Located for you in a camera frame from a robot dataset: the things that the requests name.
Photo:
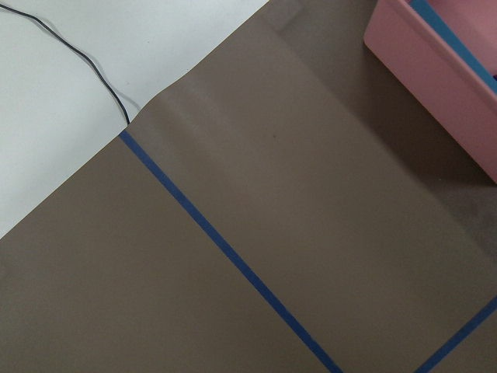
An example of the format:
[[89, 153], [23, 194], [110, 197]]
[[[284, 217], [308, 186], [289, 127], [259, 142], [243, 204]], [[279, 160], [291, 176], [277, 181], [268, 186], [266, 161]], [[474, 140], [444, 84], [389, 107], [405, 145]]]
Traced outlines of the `long blue toy block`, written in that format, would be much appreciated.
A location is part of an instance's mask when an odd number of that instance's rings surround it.
[[484, 65], [474, 56], [463, 41], [447, 25], [436, 10], [427, 1], [410, 1], [410, 6], [432, 30], [441, 37], [464, 63], [494, 92], [496, 93], [496, 80]]

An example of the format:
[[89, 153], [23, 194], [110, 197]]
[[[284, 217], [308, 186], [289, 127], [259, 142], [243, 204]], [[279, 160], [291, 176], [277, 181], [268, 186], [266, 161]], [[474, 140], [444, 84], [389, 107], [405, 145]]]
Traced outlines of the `pink plastic box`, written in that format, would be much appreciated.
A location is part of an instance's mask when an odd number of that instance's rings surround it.
[[[427, 2], [488, 72], [496, 71], [496, 3]], [[494, 180], [496, 93], [432, 30], [410, 1], [377, 2], [363, 40]]]

